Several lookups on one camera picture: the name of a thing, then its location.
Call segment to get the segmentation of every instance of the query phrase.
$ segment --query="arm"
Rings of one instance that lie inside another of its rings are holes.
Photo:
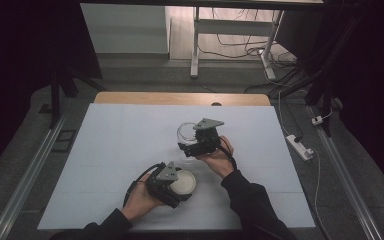
[[[233,153],[229,140],[221,138],[224,140],[222,147],[230,149],[230,153]],[[223,152],[217,150],[196,158],[207,163],[210,169],[223,179],[221,185],[229,194],[231,209],[241,219],[246,239],[296,239],[277,218],[266,189],[250,183],[239,170],[234,170]]]
[[[125,206],[115,209],[101,225],[89,223],[82,230],[57,233],[50,240],[111,240],[120,239],[133,225],[132,222],[141,218],[157,206],[164,205],[151,197],[146,190],[145,175],[133,189]]]

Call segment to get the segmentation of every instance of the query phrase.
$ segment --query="wooden floor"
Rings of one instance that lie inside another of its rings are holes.
[[[192,7],[169,7],[169,15],[171,18],[171,30],[170,30],[170,59],[172,60],[190,60],[193,47],[193,11]],[[226,9],[226,8],[214,8],[214,14],[212,8],[200,8],[201,19],[223,19],[223,20],[242,20],[242,21],[265,21],[270,22],[273,16],[272,10],[255,10],[255,9]],[[252,54],[254,56],[245,56],[237,58],[237,56],[243,56],[247,54],[246,49],[263,47],[267,37],[257,36],[234,36],[234,35],[218,35],[216,34],[200,34],[198,45],[201,50],[205,52],[214,52],[233,58],[222,57],[216,54],[199,53],[199,59],[207,60],[241,60],[241,61],[260,61],[259,56],[255,56],[256,52]],[[243,44],[239,46],[228,46],[223,44]],[[279,45],[273,45],[272,53],[279,55],[287,52]]]

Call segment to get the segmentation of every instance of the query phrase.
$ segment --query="white wall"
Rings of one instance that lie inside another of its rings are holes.
[[[96,53],[168,53],[166,7],[81,4]]]

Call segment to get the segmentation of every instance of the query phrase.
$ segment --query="person's right hand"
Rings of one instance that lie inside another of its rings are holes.
[[[233,155],[233,147],[230,145],[229,140],[220,136],[221,146]],[[195,156],[196,159],[204,161],[213,172],[219,175],[221,178],[225,178],[231,172],[233,172],[233,165],[229,158],[220,149],[208,154]]]

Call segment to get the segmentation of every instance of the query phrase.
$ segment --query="person's left hand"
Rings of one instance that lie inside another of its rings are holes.
[[[146,190],[145,181],[150,174],[143,176],[130,193],[129,199],[121,212],[130,221],[143,217],[153,208],[162,206],[160,200],[150,196]]]

